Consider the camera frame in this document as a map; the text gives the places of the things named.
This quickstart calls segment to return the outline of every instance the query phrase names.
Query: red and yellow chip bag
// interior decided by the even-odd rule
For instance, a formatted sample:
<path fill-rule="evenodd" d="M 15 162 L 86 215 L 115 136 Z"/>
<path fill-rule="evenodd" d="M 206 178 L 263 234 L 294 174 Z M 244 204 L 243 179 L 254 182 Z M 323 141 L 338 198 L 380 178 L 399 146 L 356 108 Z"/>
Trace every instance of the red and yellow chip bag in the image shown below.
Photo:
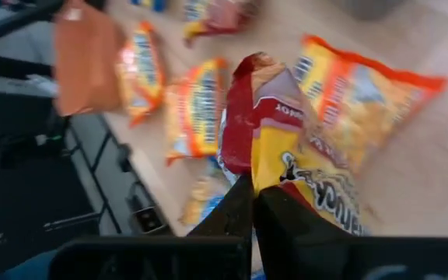
<path fill-rule="evenodd" d="M 224 59 L 208 60 L 167 88 L 168 165 L 179 158 L 216 154 L 226 70 Z"/>
<path fill-rule="evenodd" d="M 261 0 L 186 0 L 184 40 L 236 33 L 255 17 Z"/>
<path fill-rule="evenodd" d="M 139 124 L 163 101 L 165 72 L 157 49 L 152 25 L 139 24 L 121 52 L 117 66 L 121 80 L 122 100 L 131 116 L 131 126 Z"/>
<path fill-rule="evenodd" d="M 233 89 L 251 96 L 250 126 L 240 134 L 250 130 L 251 138 L 238 137 L 251 143 L 247 155 L 256 193 L 279 186 L 328 222 L 348 233 L 364 234 L 345 158 L 324 134 L 286 66 L 266 54 L 252 54 L 235 71 Z"/>
<path fill-rule="evenodd" d="M 295 66 L 300 89 L 356 174 L 400 123 L 438 96 L 444 77 L 395 71 L 306 36 Z"/>

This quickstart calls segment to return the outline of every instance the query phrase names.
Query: orange paper bag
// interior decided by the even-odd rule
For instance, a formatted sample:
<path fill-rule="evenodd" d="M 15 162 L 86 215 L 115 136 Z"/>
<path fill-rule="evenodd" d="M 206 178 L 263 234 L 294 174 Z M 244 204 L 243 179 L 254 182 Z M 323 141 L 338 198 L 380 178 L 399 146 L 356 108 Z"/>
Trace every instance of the orange paper bag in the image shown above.
<path fill-rule="evenodd" d="M 62 116 L 115 110 L 121 97 L 115 61 L 124 44 L 120 27 L 83 0 L 68 0 L 56 23 L 56 106 Z"/>

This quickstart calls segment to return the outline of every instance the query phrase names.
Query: black metal frame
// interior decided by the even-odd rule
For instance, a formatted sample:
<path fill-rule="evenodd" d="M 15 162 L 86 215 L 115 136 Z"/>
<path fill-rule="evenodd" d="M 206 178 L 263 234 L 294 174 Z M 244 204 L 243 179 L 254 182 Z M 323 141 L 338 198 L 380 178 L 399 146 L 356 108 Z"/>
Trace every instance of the black metal frame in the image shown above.
<path fill-rule="evenodd" d="M 6 19 L 3 19 L 0 21 L 0 37 L 3 37 L 13 31 L 16 31 L 18 29 L 21 29 L 33 22 L 39 21 L 39 20 L 50 20 L 55 12 L 57 12 L 61 6 L 63 5 L 65 0 L 47 0 L 42 1 L 42 5 L 37 5 L 36 7 L 27 8 L 24 9 L 22 12 L 17 12 L 13 16 L 10 16 Z M 105 5 L 106 0 L 87 0 L 87 2 L 94 6 L 95 8 L 99 10 L 103 10 L 103 7 Z M 2 58 L 0 57 L 0 77 L 8 78 L 8 79 L 27 79 L 27 75 L 42 75 L 51 77 L 52 76 L 52 67 L 50 65 L 44 65 L 41 63 L 33 63 L 28 61 L 20 61 L 16 59 L 11 58 Z M 110 206 L 110 203 L 108 201 L 107 196 L 105 195 L 103 188 L 100 185 L 100 182 L 98 181 L 98 178 L 96 177 L 96 169 L 99 165 L 101 156 L 103 155 L 104 149 L 108 143 L 109 140 L 112 140 L 113 143 L 120 147 L 121 144 L 118 142 L 118 140 L 115 138 L 115 136 L 112 134 L 111 130 L 109 129 L 108 124 L 104 120 L 103 116 L 100 116 L 100 122 L 105 128 L 105 131 L 107 132 L 101 142 L 101 146 L 97 152 L 97 154 L 94 156 L 94 160 L 91 163 L 86 156 L 86 153 L 84 151 L 84 148 L 82 147 L 82 143 L 79 139 L 79 136 L 75 129 L 70 125 L 70 117 L 66 117 L 63 124 L 63 130 L 61 131 L 61 136 L 65 140 L 65 136 L 67 131 L 70 131 L 72 133 L 72 137 L 75 140 L 76 146 L 71 148 L 69 150 L 70 155 L 73 153 L 79 151 L 82 154 L 82 157 L 85 160 L 85 163 L 87 165 L 88 171 L 91 173 L 91 176 L 94 180 L 96 190 L 99 192 L 101 199 L 103 200 L 103 206 L 100 210 L 100 212 L 94 214 L 94 215 L 83 215 L 80 217 L 67 219 L 64 221 L 54 222 L 51 223 L 49 226 L 49 230 L 56 229 L 59 227 L 66 227 L 66 226 L 72 226 L 77 223 L 81 222 L 87 222 L 91 219 L 96 219 L 98 221 L 98 224 L 100 223 L 100 220 L 103 217 L 103 214 L 105 212 L 108 213 L 110 216 L 112 223 L 114 224 L 115 230 L 117 233 L 122 233 L 121 228 L 119 226 L 119 223 L 117 219 L 115 218 L 114 212 L 112 211 L 112 208 Z M 142 187 L 145 196 L 148 198 L 151 205 L 147 205 L 147 208 L 153 207 L 153 205 L 156 205 L 152 199 L 152 197 L 149 195 L 149 192 L 146 190 L 145 185 L 142 183 L 142 181 L 139 179 L 139 175 L 132 169 L 129 170 L 133 173 L 133 175 L 136 178 L 135 184 Z M 164 228 L 169 229 L 166 219 L 164 217 L 159 217 L 161 224 L 163 224 Z"/>

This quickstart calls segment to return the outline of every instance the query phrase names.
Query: crumpled bag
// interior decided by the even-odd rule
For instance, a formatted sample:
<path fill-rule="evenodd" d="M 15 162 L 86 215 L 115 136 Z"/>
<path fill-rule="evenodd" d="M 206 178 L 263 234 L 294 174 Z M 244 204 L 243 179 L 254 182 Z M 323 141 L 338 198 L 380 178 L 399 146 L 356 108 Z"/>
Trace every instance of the crumpled bag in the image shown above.
<path fill-rule="evenodd" d="M 55 104 L 60 115 L 121 107 L 115 73 L 118 52 L 124 45 L 120 27 L 83 0 L 68 0 L 54 21 Z"/>

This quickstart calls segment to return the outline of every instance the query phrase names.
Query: wooden table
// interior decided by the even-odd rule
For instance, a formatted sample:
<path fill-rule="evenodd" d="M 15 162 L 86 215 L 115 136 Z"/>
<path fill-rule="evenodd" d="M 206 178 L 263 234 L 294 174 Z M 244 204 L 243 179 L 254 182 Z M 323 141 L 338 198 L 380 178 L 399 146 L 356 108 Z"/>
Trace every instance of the wooden table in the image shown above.
<path fill-rule="evenodd" d="M 256 51 L 266 51 L 292 66 L 303 33 L 334 46 L 357 51 L 396 68 L 448 75 L 448 1 L 409 1 L 378 22 L 359 22 L 325 0 L 264 0 L 259 19 L 236 36 L 200 38 L 183 45 L 183 0 L 155 14 L 128 0 L 110 1 L 109 13 L 126 32 L 148 19 L 162 39 L 170 76 L 184 73 L 207 58 L 223 56 L 235 68 Z M 128 117 L 105 114 L 120 142 L 131 145 L 131 160 L 174 232 L 184 235 L 181 209 L 205 162 L 180 160 L 165 166 L 163 110 L 128 129 Z M 369 224 L 378 235 L 448 236 L 448 92 L 406 124 L 368 166 L 358 184 Z"/>

